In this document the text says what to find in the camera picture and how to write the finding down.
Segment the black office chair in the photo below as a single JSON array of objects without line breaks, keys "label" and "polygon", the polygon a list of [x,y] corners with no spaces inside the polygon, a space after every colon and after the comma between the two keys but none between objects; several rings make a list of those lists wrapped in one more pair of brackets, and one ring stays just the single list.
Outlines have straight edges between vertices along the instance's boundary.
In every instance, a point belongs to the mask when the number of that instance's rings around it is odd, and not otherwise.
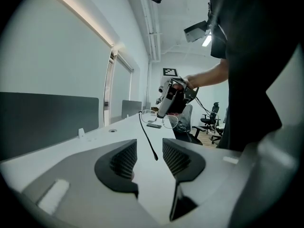
[{"label": "black office chair", "polygon": [[175,128],[173,128],[173,132],[174,132],[175,138],[178,140],[203,145],[202,142],[200,140],[198,140],[197,135],[194,137],[190,133],[192,108],[193,107],[190,104],[188,104],[185,107],[182,114],[180,114],[178,116],[179,123]]},{"label": "black office chair", "polygon": [[203,126],[202,128],[206,129],[207,133],[208,133],[208,130],[215,131],[213,128],[211,128],[211,125],[214,125],[217,122],[216,117],[217,117],[217,113],[219,112],[219,106],[218,105],[219,105],[219,103],[215,102],[213,104],[212,113],[210,114],[210,116],[207,115],[207,114],[203,114],[205,116],[205,118],[200,119],[200,121],[205,124],[205,126]]}]

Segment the ceiling pipe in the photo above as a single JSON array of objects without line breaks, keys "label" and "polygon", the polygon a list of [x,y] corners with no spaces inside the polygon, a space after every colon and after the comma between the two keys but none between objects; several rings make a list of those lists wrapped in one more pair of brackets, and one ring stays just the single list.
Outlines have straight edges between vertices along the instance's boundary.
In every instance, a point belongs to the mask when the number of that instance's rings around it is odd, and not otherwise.
[{"label": "ceiling pipe", "polygon": [[148,6],[147,0],[141,0],[143,14],[146,22],[147,31],[149,33],[149,47],[152,48],[152,52],[150,51],[151,57],[153,54],[153,59],[156,61],[156,47],[155,47],[155,40],[154,40],[154,31],[153,31],[153,25],[152,25],[152,18],[151,13]]},{"label": "ceiling pipe", "polygon": [[158,61],[161,60],[161,34],[160,34],[160,20],[158,16],[158,7],[155,2],[152,3],[152,10],[154,13],[154,20],[155,20],[155,29],[156,29],[156,37],[157,37],[157,49],[158,49]]}]

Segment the gray partition panel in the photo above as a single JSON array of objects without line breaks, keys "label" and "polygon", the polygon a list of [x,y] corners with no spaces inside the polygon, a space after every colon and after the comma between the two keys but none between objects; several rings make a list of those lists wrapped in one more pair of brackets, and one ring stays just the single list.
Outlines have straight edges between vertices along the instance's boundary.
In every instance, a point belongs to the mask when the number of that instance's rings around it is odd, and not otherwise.
[{"label": "gray partition panel", "polygon": [[98,98],[0,92],[0,161],[98,128]]},{"label": "gray partition panel", "polygon": [[127,115],[133,116],[142,110],[141,101],[126,101],[123,100],[122,118],[127,118]]},{"label": "gray partition panel", "polygon": [[150,102],[147,102],[147,103],[146,103],[145,109],[147,109],[147,110],[150,110],[150,109],[151,109],[151,103],[150,103]]}]

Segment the ceiling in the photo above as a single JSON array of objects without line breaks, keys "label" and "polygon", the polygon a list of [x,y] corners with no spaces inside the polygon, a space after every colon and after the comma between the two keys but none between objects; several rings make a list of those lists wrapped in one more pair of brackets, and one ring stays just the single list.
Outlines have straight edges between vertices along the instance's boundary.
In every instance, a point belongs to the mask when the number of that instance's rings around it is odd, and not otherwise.
[{"label": "ceiling", "polygon": [[[149,54],[148,33],[140,0],[129,0],[129,2]],[[188,43],[184,34],[185,28],[208,19],[208,2],[209,0],[162,0],[161,4],[157,4],[162,54],[179,52],[210,56],[211,44],[202,47],[202,39]]]}]

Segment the ceiling light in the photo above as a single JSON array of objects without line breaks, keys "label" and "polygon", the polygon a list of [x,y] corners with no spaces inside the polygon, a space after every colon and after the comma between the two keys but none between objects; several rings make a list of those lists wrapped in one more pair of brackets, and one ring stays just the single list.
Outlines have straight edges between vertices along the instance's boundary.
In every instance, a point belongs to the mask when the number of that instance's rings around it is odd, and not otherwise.
[{"label": "ceiling light", "polygon": [[205,39],[204,43],[203,43],[203,47],[206,47],[211,41],[211,36],[207,36],[207,38]]}]

